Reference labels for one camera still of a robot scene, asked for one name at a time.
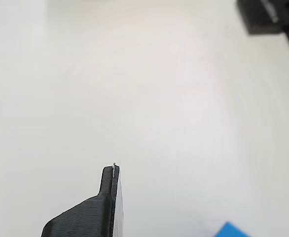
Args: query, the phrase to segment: white table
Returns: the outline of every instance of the white table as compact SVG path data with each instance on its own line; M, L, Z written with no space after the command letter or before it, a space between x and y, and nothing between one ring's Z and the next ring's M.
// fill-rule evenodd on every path
M0 1L0 237L39 237L114 161L125 237L289 237L286 37L233 0Z

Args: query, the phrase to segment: black object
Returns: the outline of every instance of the black object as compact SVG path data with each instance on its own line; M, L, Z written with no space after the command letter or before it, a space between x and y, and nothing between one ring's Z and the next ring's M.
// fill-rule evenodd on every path
M41 237L112 237L119 167L103 169L100 192L49 221Z
M250 34L285 32L289 39L289 0L238 0L237 5Z

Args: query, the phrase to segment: blue object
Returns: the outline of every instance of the blue object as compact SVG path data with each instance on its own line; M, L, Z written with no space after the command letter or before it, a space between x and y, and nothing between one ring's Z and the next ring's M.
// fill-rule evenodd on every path
M249 237L227 222L215 237Z

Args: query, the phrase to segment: blue block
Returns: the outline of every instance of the blue block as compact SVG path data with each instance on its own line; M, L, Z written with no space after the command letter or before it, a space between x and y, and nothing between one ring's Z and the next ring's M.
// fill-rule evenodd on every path
M227 222L215 237L249 237Z

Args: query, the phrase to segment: white background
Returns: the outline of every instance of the white background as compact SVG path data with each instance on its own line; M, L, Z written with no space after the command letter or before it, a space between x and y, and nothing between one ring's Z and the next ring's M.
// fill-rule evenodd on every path
M0 237L97 194L125 237L289 237L289 44L234 0L0 0Z

